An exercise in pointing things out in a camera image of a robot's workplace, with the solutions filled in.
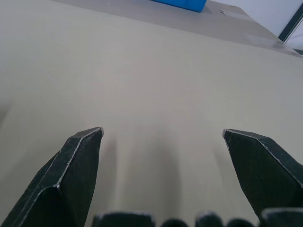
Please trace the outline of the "blue box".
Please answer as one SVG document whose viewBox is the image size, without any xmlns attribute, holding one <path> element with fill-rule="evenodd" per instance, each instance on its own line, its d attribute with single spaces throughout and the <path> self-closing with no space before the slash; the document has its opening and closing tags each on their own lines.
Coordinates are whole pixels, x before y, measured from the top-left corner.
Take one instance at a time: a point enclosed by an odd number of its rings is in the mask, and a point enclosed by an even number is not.
<svg viewBox="0 0 303 227">
<path fill-rule="evenodd" d="M 194 11 L 194 12 L 201 12 L 207 0 L 152 0 L 152 1 Z"/>
</svg>

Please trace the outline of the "dark window frame bar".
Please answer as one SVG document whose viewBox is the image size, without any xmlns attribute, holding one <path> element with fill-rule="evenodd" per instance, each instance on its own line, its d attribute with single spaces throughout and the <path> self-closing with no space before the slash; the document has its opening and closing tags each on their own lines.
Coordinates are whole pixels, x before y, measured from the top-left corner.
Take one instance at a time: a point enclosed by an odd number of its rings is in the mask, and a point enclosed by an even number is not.
<svg viewBox="0 0 303 227">
<path fill-rule="evenodd" d="M 279 39 L 286 43 L 290 36 L 294 33 L 296 28 L 303 21 L 303 3 L 300 5 L 298 10 L 294 13 L 293 17 L 287 23 L 281 34 L 279 35 Z"/>
</svg>

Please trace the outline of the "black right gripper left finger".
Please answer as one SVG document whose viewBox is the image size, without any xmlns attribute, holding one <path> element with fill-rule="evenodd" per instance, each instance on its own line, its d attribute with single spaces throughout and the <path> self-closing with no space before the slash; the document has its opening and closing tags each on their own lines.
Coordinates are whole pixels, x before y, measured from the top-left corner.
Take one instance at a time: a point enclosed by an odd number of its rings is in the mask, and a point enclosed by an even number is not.
<svg viewBox="0 0 303 227">
<path fill-rule="evenodd" d="M 0 227 L 84 227 L 95 190 L 104 130 L 69 137 L 36 173 Z"/>
</svg>

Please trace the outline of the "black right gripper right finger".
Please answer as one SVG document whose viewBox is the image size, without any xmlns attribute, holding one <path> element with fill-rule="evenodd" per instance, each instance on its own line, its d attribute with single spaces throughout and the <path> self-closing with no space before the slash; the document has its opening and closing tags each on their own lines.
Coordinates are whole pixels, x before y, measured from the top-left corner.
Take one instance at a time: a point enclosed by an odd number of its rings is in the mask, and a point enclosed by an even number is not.
<svg viewBox="0 0 303 227">
<path fill-rule="evenodd" d="M 269 137 L 225 129 L 223 138 L 258 218 L 266 209 L 303 208 L 303 165 Z"/>
</svg>

